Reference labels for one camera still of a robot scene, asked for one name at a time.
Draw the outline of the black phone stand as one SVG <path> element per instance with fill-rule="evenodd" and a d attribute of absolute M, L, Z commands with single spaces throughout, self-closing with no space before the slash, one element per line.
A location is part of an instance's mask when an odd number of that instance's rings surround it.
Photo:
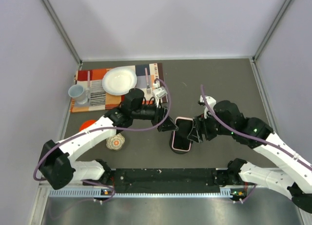
<path fill-rule="evenodd" d="M 181 137 L 176 131 L 171 132 L 170 149 L 176 154 L 186 154 L 191 150 L 192 142 Z"/>

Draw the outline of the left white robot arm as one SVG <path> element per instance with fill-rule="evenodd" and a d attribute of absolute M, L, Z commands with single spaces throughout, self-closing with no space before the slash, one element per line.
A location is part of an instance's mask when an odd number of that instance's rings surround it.
<path fill-rule="evenodd" d="M 145 104 L 144 92 L 131 89 L 120 105 L 106 112 L 94 124 L 59 142 L 47 141 L 43 145 L 37 170 L 55 190 L 84 180 L 102 185 L 108 183 L 113 173 L 106 162 L 100 159 L 82 162 L 78 158 L 104 140 L 113 143 L 121 131 L 131 130 L 135 119 L 150 120 L 152 128 L 158 131 L 176 131 L 177 126 L 169 117 L 169 109 L 161 104 L 161 99 L 167 94 L 164 87 L 155 89 L 154 101 Z"/>

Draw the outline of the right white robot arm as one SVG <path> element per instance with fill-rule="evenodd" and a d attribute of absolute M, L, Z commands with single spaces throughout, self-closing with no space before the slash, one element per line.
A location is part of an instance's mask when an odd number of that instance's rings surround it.
<path fill-rule="evenodd" d="M 265 170 L 252 163 L 235 159 L 228 165 L 231 183 L 241 181 L 257 184 L 289 198 L 305 212 L 312 211 L 312 164 L 289 147 L 263 120 L 246 118 L 235 103 L 217 102 L 210 96 L 201 96 L 199 105 L 204 113 L 193 119 L 187 138 L 193 142 L 210 141 L 219 135 L 231 136 L 273 162 L 282 173 Z"/>

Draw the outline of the black phone pink case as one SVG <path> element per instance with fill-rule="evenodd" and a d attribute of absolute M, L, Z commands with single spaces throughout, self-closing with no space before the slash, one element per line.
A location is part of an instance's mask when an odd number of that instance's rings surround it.
<path fill-rule="evenodd" d="M 175 119 L 175 124 L 178 126 L 178 130 L 176 131 L 177 134 L 187 139 L 193 126 L 193 120 L 191 118 L 180 116 Z"/>

